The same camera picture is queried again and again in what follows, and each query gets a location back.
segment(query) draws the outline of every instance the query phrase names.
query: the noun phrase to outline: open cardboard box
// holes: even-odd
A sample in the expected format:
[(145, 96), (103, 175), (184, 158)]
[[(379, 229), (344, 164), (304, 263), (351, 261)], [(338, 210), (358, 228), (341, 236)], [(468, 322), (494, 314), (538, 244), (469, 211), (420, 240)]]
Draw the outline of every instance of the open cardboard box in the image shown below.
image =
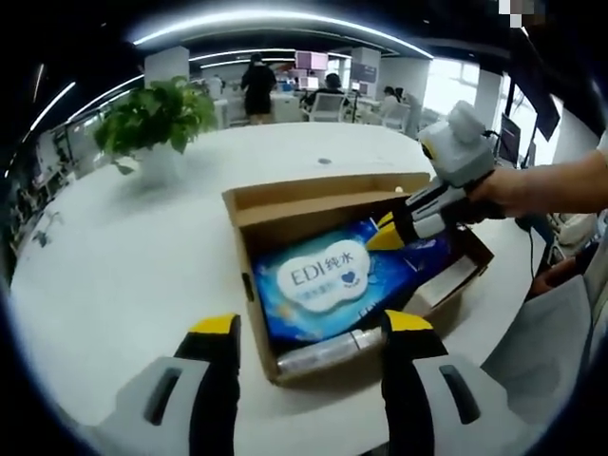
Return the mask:
[[(252, 273), (251, 258), (288, 247), (294, 242), (337, 228), (345, 223), (385, 215), (395, 199), (405, 199), (430, 181), (427, 173), (342, 176), (269, 183), (228, 190), (224, 202), (234, 226), (247, 308), (253, 326), (257, 351), (267, 378), (277, 385), (288, 385), (314, 370), (282, 374), (276, 365), (266, 327), (264, 311)], [(427, 315), (431, 323), (462, 291), (479, 276), (493, 258), (492, 253), (470, 231), (455, 232), (455, 241), (473, 260), (475, 274)], [(374, 347), (360, 351), (354, 358), (370, 356)], [(335, 366), (323, 368), (323, 371)]]

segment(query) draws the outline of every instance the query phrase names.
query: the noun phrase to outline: person in black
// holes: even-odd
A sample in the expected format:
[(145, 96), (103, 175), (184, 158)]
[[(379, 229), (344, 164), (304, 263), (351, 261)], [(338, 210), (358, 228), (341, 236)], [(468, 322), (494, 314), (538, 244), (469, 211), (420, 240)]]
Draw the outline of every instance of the person in black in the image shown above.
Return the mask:
[(249, 68), (247, 68), (240, 82), (240, 88), (247, 90), (245, 93), (245, 112), (252, 124), (269, 124), (271, 122), (270, 92), (275, 86), (275, 74), (262, 63), (261, 54), (252, 55)]
[[(325, 87), (319, 88), (308, 97), (303, 100), (304, 105), (307, 107), (313, 107), (314, 100), (316, 100), (317, 93), (334, 93), (344, 95), (344, 92), (340, 90), (342, 86), (342, 82), (340, 81), (340, 77), (335, 73), (330, 73), (325, 77)], [(345, 100), (344, 105), (348, 105), (349, 101)]]
[(395, 88), (395, 97), (397, 97), (397, 101), (399, 103), (402, 103), (402, 100), (403, 100), (403, 88), (402, 87)]

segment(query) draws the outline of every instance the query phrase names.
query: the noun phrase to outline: white cloud logo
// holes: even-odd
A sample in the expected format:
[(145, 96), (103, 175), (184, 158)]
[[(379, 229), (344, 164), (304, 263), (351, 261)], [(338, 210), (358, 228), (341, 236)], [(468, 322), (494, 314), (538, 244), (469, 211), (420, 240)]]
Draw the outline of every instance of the white cloud logo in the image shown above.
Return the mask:
[(298, 256), (276, 273), (279, 290), (308, 311), (326, 312), (368, 288), (370, 254), (354, 240), (340, 240), (314, 256)]

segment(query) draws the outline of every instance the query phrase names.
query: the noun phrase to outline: potted plant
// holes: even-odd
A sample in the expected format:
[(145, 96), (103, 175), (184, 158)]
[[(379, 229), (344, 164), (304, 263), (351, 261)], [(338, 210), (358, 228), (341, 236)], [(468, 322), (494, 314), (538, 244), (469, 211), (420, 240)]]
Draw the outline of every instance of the potted plant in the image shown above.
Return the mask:
[(122, 174), (133, 169), (117, 159), (130, 157), (140, 162), (147, 183), (162, 184), (179, 178), (179, 156), (187, 144), (217, 124), (213, 100), (177, 76), (133, 89), (114, 103), (94, 139)]

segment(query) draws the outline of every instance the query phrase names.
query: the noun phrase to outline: blue package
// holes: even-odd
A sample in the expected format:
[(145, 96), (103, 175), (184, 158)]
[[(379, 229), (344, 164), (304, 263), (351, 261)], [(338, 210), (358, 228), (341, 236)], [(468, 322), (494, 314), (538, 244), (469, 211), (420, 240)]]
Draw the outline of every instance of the blue package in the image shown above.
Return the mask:
[(377, 231), (366, 219), (258, 258), (254, 278), (270, 336), (294, 342), (334, 337), (443, 268), (445, 239), (368, 252), (365, 244)]

